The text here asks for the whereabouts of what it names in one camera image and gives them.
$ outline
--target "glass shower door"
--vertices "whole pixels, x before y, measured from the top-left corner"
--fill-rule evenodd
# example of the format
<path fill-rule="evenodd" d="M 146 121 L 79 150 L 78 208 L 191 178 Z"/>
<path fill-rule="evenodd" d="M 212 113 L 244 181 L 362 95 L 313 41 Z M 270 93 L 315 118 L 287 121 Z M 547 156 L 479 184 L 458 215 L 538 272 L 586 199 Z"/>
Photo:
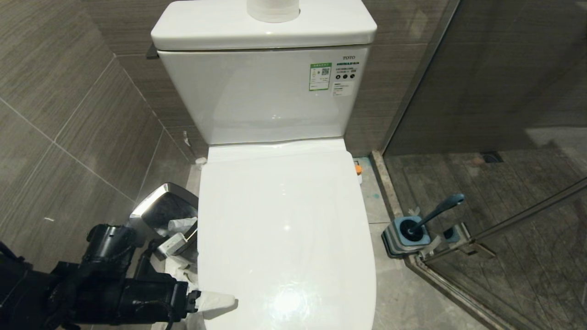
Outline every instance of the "glass shower door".
<path fill-rule="evenodd" d="M 465 195 L 429 230 L 467 244 L 425 263 L 517 328 L 587 328 L 586 26 L 585 1 L 461 0 L 383 153 L 404 215 Z"/>

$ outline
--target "white toilet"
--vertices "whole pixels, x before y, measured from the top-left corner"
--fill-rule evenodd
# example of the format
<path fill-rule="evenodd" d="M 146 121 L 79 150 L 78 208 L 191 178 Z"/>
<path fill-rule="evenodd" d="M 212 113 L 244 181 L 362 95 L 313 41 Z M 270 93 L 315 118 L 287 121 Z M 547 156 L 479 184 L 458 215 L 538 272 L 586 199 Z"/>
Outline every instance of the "white toilet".
<path fill-rule="evenodd" d="M 238 306 L 206 329 L 369 330 L 375 261 L 342 136 L 376 24 L 361 0 L 300 0 L 284 23 L 246 3 L 173 2 L 151 33 L 210 144 L 198 281 Z"/>

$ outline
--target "toilet seat lid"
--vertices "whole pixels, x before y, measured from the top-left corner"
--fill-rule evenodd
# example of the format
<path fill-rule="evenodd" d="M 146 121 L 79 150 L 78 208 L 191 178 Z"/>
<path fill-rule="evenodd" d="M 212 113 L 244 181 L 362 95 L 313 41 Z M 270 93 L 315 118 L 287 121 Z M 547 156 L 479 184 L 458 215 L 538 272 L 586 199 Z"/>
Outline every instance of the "toilet seat lid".
<path fill-rule="evenodd" d="M 372 328 L 375 261 L 346 151 L 208 163 L 198 210 L 200 290 L 238 307 L 207 330 Z"/>

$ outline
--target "shower floor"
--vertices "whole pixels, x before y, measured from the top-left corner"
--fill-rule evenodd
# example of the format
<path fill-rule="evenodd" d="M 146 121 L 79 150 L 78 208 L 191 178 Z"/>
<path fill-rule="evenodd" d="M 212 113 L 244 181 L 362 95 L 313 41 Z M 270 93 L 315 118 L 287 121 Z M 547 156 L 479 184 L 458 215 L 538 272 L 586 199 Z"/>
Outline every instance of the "shower floor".
<path fill-rule="evenodd" d="M 385 156 L 404 213 L 423 214 L 450 194 L 462 205 L 431 223 L 441 232 L 464 222 L 473 236 L 561 191 L 587 173 L 577 148 L 500 151 L 500 163 L 478 153 Z M 486 242 L 496 258 L 454 253 L 431 264 L 458 287 L 520 328 L 585 329 L 587 198 L 539 214 Z"/>

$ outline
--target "tissue paper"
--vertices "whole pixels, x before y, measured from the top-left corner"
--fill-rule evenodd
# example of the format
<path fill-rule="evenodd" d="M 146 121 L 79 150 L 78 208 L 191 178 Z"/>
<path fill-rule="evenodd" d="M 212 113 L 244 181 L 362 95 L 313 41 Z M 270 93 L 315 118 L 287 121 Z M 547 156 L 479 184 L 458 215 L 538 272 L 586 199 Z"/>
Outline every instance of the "tissue paper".
<path fill-rule="evenodd" d="M 299 0 L 247 0 L 247 12 L 268 23 L 291 21 L 299 15 Z"/>

